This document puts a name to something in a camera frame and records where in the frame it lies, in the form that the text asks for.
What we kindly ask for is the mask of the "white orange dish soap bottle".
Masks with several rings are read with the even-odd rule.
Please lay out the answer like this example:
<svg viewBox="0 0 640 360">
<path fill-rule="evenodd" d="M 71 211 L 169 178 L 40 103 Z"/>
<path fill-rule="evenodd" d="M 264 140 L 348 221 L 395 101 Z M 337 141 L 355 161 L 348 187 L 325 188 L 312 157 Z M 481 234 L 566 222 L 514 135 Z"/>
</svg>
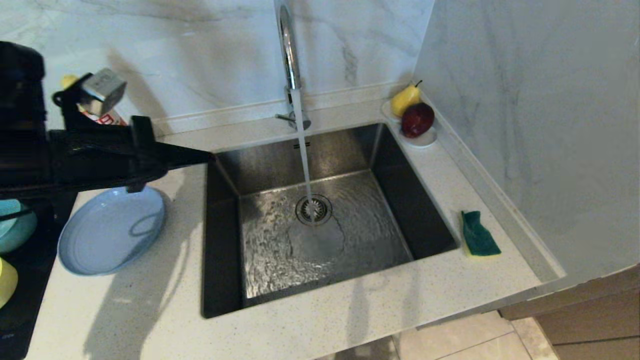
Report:
<svg viewBox="0 0 640 360">
<path fill-rule="evenodd" d="M 66 74 L 61 79 L 61 86 L 63 90 L 68 89 L 71 85 L 73 85 L 79 78 L 73 74 Z M 118 114 L 116 109 L 112 109 L 103 116 L 96 116 L 91 112 L 88 112 L 82 105 L 77 104 L 77 109 L 83 116 L 91 119 L 95 123 L 99 125 L 115 125 L 115 126 L 128 126 L 128 123 Z"/>
</svg>

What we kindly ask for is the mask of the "blue-grey plate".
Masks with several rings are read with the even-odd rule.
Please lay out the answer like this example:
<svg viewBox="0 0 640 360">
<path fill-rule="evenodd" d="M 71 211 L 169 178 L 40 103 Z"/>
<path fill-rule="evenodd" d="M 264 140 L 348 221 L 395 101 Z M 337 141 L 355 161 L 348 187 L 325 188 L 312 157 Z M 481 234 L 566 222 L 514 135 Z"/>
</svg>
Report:
<svg viewBox="0 0 640 360">
<path fill-rule="evenodd" d="M 104 276 L 139 258 L 158 239 L 166 219 L 162 193 L 112 187 L 80 207 L 62 229 L 57 257 L 78 276 Z"/>
</svg>

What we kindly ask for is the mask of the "chrome faucet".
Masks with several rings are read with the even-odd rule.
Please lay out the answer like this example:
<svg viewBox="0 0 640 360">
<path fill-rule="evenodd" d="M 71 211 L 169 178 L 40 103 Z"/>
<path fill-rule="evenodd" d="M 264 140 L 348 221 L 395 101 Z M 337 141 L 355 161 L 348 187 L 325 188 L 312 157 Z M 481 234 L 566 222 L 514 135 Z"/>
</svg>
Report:
<svg viewBox="0 0 640 360">
<path fill-rule="evenodd" d="M 279 119 L 287 121 L 290 127 L 295 130 L 297 126 L 297 116 L 295 114 L 294 91 L 301 91 L 303 88 L 300 77 L 299 58 L 294 29 L 294 18 L 290 10 L 290 0 L 273 0 L 276 25 L 278 28 L 279 48 L 285 71 L 286 84 L 284 92 L 286 104 L 290 112 L 288 115 L 277 115 Z"/>
</svg>

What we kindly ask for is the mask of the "teal plastic bowl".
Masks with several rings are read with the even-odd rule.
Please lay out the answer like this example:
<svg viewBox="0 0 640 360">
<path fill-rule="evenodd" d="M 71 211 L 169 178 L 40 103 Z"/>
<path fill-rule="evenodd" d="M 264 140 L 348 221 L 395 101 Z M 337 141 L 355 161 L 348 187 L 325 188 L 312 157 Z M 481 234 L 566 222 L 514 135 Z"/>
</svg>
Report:
<svg viewBox="0 0 640 360">
<path fill-rule="evenodd" d="M 17 199 L 0 200 L 0 217 L 25 210 L 30 208 Z M 25 244 L 34 234 L 37 224 L 37 216 L 32 211 L 0 221 L 0 255 L 10 253 Z"/>
</svg>

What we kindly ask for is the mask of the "yellow plastic bowl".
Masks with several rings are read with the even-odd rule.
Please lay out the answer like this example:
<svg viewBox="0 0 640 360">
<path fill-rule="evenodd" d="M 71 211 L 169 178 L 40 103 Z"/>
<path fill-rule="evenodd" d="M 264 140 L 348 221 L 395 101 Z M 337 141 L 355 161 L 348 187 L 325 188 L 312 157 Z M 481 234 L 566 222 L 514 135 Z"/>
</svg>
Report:
<svg viewBox="0 0 640 360">
<path fill-rule="evenodd" d="M 6 306 L 18 287 L 19 275 L 16 268 L 0 257 L 0 309 Z"/>
</svg>

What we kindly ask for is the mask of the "yellow sponge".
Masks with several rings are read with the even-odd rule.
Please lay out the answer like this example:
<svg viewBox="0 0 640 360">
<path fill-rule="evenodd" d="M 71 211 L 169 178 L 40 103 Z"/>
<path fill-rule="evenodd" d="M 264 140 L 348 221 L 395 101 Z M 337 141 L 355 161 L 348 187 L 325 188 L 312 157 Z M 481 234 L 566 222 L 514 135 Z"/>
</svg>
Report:
<svg viewBox="0 0 640 360">
<path fill-rule="evenodd" d="M 502 254 L 491 232 L 482 224 L 482 214 L 479 210 L 462 210 L 461 218 L 462 235 L 471 255 L 487 257 Z"/>
</svg>

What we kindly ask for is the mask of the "round metal sink drain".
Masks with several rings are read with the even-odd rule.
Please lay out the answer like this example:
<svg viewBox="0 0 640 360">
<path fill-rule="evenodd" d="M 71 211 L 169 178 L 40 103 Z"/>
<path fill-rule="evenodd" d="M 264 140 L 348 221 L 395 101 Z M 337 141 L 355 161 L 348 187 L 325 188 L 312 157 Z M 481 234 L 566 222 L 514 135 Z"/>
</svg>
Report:
<svg viewBox="0 0 640 360">
<path fill-rule="evenodd" d="M 307 226 L 326 224 L 333 214 L 333 205 L 322 194 L 313 193 L 311 197 L 303 196 L 295 205 L 297 220 Z"/>
</svg>

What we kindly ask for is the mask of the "stainless steel sink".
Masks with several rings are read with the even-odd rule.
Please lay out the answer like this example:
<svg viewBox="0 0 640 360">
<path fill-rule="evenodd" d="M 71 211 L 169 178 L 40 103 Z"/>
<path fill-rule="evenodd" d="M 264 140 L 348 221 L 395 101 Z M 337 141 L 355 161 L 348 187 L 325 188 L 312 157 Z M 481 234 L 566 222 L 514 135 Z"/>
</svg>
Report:
<svg viewBox="0 0 640 360">
<path fill-rule="evenodd" d="M 201 314 L 352 280 L 458 248 L 393 128 L 384 123 L 305 139 L 322 225 L 298 221 L 306 195 L 298 139 L 214 154 L 206 167 Z"/>
</svg>

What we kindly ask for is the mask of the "running water stream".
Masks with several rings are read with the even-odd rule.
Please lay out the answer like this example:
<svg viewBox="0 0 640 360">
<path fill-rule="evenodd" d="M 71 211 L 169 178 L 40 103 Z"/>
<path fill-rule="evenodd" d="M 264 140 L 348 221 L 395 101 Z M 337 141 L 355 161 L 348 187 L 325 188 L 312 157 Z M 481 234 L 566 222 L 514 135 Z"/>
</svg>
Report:
<svg viewBox="0 0 640 360">
<path fill-rule="evenodd" d="M 302 105 L 302 97 L 301 97 L 301 89 L 291 89 L 290 91 L 291 99 L 292 99 L 292 108 L 294 110 L 295 116 L 295 126 L 297 139 L 299 144 L 299 151 L 301 153 L 301 162 L 302 162 L 302 171 L 304 175 L 305 181 L 305 191 L 307 198 L 307 212 L 309 221 L 312 226 L 315 226 L 314 219 L 314 211 L 315 205 L 313 203 L 313 193 L 311 189 L 311 180 L 310 180 L 310 171 L 307 157 L 307 147 L 306 147 L 306 130 L 304 127 L 305 117 L 303 114 L 303 105 Z"/>
</svg>

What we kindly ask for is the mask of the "black induction cooktop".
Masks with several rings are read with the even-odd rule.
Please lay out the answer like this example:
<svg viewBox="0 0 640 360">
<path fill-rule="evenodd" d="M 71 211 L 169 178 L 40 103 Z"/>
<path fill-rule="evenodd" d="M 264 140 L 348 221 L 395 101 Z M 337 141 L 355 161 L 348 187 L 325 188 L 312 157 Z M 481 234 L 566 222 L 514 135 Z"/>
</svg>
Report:
<svg viewBox="0 0 640 360">
<path fill-rule="evenodd" d="M 0 360 L 26 358 L 51 271 L 58 239 L 71 216 L 77 193 L 31 198 L 23 203 L 34 211 L 37 226 L 16 250 L 2 255 L 17 271 L 16 290 L 0 308 Z"/>
</svg>

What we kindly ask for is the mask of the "yellow pear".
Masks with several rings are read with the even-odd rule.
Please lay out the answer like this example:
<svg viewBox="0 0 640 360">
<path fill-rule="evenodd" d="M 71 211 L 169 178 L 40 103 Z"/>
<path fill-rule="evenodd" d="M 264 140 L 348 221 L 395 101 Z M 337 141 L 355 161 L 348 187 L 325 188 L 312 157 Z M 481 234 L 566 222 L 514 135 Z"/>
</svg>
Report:
<svg viewBox="0 0 640 360">
<path fill-rule="evenodd" d="M 390 110 L 393 116 L 401 118 L 408 107 L 421 102 L 421 91 L 419 85 L 422 82 L 422 80 L 419 80 L 416 84 L 407 86 L 391 98 Z"/>
</svg>

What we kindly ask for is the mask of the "dark red apple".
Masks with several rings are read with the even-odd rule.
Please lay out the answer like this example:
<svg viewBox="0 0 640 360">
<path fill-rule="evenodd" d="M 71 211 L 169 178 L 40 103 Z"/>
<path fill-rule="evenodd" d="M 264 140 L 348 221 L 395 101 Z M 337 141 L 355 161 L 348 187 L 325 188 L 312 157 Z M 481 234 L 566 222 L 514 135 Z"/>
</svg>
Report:
<svg viewBox="0 0 640 360">
<path fill-rule="evenodd" d="M 424 103 L 407 107 L 401 118 L 401 132 L 410 139 L 420 137 L 430 130 L 435 123 L 434 109 Z"/>
</svg>

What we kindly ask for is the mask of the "small white dish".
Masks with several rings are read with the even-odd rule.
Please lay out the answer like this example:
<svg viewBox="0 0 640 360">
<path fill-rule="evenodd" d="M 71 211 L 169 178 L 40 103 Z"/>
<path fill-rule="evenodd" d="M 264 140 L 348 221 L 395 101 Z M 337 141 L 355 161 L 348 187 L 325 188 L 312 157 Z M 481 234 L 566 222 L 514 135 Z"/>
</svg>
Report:
<svg viewBox="0 0 640 360">
<path fill-rule="evenodd" d="M 384 118 L 391 124 L 394 132 L 396 132 L 400 138 L 400 140 L 410 146 L 412 148 L 416 148 L 418 150 L 423 150 L 430 147 L 432 144 L 437 141 L 438 133 L 435 127 L 431 127 L 427 132 L 421 134 L 418 137 L 406 137 L 402 133 L 402 120 L 400 117 L 397 117 L 391 111 L 391 101 L 385 101 L 381 106 L 381 112 Z"/>
</svg>

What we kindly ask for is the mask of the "wooden cabinet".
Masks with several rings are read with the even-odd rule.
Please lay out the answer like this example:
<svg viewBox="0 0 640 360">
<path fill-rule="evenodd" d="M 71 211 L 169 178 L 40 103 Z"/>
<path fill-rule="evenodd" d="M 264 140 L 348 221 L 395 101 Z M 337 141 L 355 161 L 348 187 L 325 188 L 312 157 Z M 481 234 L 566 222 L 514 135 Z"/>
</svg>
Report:
<svg viewBox="0 0 640 360">
<path fill-rule="evenodd" d="M 536 321 L 560 360 L 640 360 L 640 263 L 499 313 Z"/>
</svg>

